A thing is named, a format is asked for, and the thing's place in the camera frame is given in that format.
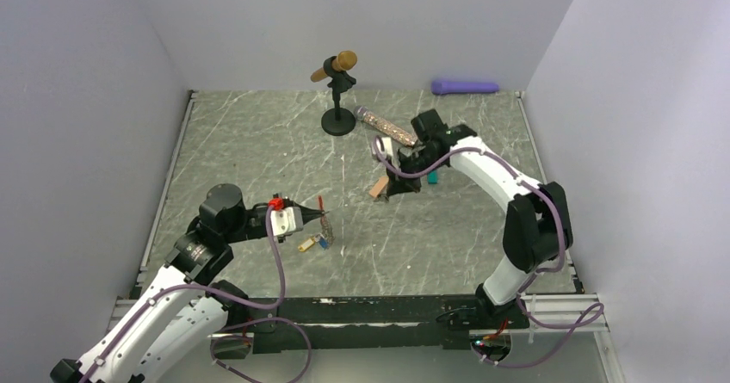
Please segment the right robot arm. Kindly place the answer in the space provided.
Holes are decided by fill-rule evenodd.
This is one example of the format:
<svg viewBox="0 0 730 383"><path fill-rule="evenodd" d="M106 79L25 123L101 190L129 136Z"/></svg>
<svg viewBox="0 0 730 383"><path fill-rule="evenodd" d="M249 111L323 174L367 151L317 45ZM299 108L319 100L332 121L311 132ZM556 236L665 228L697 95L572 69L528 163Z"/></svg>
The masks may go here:
<svg viewBox="0 0 730 383"><path fill-rule="evenodd" d="M423 176L448 166L468 177L504 211L503 255L477 287L476 319L496 327L508 305L542 273L562 270L572 245L565 190L557 182L541 183L496 152L468 125L448 126L434 109L411 121L417 142L407 153L389 137L376 136L370 149L387 169L390 195L417 192Z"/></svg>

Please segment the yellow key tag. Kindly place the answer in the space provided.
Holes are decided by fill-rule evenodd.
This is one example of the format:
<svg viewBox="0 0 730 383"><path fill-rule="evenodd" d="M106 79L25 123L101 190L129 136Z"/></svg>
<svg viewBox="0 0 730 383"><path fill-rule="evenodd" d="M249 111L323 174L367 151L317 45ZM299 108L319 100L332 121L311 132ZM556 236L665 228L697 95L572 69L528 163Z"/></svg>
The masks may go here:
<svg viewBox="0 0 730 383"><path fill-rule="evenodd" d="M306 238L302 243L299 244L298 251L306 252L306 251L310 250L314 245L318 245L318 244L319 244L319 239L317 237L312 236L312 237Z"/></svg>

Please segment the red handled key holder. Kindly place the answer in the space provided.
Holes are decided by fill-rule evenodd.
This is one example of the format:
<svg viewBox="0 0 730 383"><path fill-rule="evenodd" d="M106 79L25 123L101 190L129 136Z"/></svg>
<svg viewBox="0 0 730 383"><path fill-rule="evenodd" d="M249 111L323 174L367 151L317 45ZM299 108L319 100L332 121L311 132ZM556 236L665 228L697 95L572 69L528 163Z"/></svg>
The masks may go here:
<svg viewBox="0 0 730 383"><path fill-rule="evenodd" d="M319 210L322 213L322 215L320 217L320 226L321 226L320 235L322 238L325 238L328 241L329 247L330 247L334 244L335 237L334 237L334 232L333 232L331 222L328 220L327 212L325 211L324 200L321 195L318 196L318 205L319 205Z"/></svg>

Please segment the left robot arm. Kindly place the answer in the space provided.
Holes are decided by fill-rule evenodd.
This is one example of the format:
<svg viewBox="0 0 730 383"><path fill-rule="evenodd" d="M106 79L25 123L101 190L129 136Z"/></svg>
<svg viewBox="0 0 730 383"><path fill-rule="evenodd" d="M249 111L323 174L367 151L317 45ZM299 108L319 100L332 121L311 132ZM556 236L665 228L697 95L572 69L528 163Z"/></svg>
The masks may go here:
<svg viewBox="0 0 730 383"><path fill-rule="evenodd" d="M197 216L175 242L150 286L122 320L79 359L62 359L54 382L149 382L149 369L182 353L182 343L224 329L240 329L250 309L271 311L285 300L286 280L278 245L322 219L325 210L274 195L253 207L231 183L213 186ZM275 258L280 291L271 303L215 277L232 261L232 245L265 238Z"/></svg>

